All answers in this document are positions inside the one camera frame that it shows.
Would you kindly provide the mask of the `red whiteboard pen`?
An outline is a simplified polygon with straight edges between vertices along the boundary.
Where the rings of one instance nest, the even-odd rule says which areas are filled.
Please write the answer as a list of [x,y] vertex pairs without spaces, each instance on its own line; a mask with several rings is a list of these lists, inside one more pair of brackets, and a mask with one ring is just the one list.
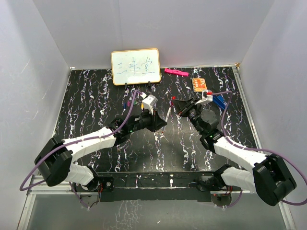
[[[170,101],[170,107],[169,107],[169,109],[167,111],[167,114],[166,114],[166,117],[165,117],[165,122],[166,123],[168,122],[172,106],[173,106],[173,103],[172,103],[172,101]],[[163,127],[162,132],[161,132],[162,134],[165,132],[165,128],[166,128],[166,126]]]

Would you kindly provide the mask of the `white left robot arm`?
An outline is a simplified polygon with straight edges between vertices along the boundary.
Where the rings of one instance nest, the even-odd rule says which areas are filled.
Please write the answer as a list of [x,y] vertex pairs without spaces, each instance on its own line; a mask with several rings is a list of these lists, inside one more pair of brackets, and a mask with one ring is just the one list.
[[91,167],[76,164],[78,159],[117,146],[133,132],[142,129],[155,132],[166,125],[156,111],[150,113],[147,109],[127,120],[117,117],[108,126],[84,136],[64,140],[51,138],[35,159],[35,165],[49,187],[71,182],[94,191],[99,186],[99,176]]

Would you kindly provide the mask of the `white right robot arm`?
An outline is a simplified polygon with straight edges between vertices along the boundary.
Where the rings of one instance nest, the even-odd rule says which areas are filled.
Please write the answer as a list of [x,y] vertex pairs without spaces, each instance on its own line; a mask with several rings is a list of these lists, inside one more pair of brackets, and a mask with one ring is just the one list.
[[257,193],[270,206],[277,205],[296,189],[296,182],[284,160],[276,154],[266,155],[263,151],[248,150],[236,142],[230,142],[218,129],[218,119],[214,111],[203,109],[202,105],[212,102],[212,97],[186,101],[172,100],[181,117],[187,117],[193,124],[206,150],[226,157],[242,169],[230,165],[215,171],[212,181],[219,190],[236,186]]

